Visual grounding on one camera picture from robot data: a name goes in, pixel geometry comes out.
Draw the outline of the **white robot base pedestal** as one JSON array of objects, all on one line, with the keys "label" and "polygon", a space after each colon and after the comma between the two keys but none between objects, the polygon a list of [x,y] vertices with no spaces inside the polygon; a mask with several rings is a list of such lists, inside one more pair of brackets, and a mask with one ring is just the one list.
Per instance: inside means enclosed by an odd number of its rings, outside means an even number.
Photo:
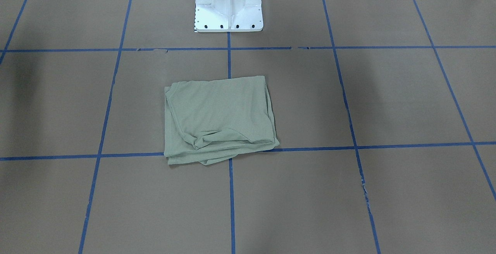
[{"label": "white robot base pedestal", "polygon": [[195,0],[197,33],[259,32],[263,28],[262,0]]}]

